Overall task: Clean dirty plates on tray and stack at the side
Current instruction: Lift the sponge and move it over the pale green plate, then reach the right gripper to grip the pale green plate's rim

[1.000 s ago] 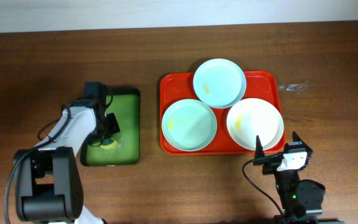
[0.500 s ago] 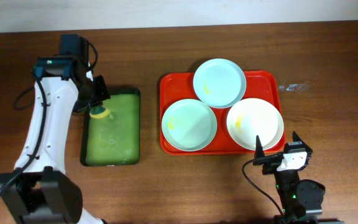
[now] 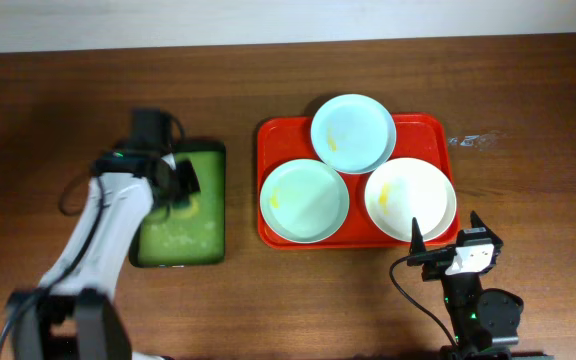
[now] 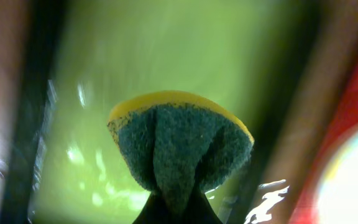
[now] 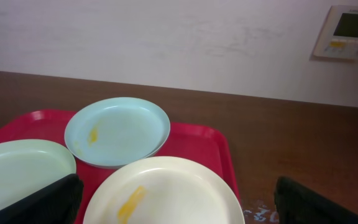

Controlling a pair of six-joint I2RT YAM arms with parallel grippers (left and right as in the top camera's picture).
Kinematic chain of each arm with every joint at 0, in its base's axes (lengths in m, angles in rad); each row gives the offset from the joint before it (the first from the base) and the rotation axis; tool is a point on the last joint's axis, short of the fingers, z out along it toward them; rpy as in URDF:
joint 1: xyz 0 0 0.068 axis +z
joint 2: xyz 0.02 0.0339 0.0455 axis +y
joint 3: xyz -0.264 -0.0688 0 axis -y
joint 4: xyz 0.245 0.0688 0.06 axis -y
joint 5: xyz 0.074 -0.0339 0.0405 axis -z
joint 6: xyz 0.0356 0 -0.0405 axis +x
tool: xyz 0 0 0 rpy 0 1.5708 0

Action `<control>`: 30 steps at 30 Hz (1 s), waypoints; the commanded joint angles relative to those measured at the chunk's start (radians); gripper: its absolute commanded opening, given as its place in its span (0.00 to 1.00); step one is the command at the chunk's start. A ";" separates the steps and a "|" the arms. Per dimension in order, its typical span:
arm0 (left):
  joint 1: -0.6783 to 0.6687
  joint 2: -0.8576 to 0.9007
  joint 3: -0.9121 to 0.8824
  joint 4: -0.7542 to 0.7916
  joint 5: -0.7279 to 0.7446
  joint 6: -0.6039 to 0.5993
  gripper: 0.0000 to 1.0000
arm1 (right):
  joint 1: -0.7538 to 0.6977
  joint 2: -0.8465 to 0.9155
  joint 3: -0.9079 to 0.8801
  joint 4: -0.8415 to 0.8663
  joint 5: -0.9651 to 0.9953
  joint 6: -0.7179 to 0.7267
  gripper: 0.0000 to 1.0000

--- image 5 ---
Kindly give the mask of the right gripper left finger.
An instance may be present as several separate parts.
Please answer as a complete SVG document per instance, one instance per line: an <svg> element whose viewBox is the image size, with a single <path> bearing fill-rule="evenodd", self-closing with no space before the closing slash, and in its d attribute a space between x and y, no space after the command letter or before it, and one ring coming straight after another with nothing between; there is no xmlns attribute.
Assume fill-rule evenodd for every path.
<svg viewBox="0 0 358 224"><path fill-rule="evenodd" d="M0 224L72 224L80 209L84 183L77 174L64 178L0 210Z"/></svg>

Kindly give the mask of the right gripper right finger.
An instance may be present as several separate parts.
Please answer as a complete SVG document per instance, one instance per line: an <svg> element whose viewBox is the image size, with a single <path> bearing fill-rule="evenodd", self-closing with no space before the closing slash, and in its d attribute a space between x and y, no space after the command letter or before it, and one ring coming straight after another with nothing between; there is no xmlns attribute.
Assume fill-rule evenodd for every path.
<svg viewBox="0 0 358 224"><path fill-rule="evenodd" d="M280 224L358 224L358 215L288 178L274 192Z"/></svg>

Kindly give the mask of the light green plate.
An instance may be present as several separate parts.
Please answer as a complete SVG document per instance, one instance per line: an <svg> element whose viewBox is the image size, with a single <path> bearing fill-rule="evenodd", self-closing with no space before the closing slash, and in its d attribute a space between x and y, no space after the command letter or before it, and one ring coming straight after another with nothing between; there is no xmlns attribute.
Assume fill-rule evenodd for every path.
<svg viewBox="0 0 358 224"><path fill-rule="evenodd" d="M0 210L75 172L72 153L56 142L0 143Z"/></svg>

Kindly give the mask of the light blue plate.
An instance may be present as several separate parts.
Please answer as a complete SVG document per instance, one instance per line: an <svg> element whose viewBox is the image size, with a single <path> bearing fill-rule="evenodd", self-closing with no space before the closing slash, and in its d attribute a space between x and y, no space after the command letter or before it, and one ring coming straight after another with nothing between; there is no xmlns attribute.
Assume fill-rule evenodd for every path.
<svg viewBox="0 0 358 224"><path fill-rule="evenodd" d="M79 160L117 169L155 155L170 134L170 120L158 105L117 97L92 103L69 120L64 140Z"/></svg>

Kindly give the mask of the cream white plate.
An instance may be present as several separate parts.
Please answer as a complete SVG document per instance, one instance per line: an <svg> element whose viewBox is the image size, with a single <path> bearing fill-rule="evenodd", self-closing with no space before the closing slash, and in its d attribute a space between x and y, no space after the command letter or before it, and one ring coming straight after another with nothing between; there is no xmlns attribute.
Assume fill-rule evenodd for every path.
<svg viewBox="0 0 358 224"><path fill-rule="evenodd" d="M86 208L84 223L244 224L234 192L188 159L150 157L111 174Z"/></svg>

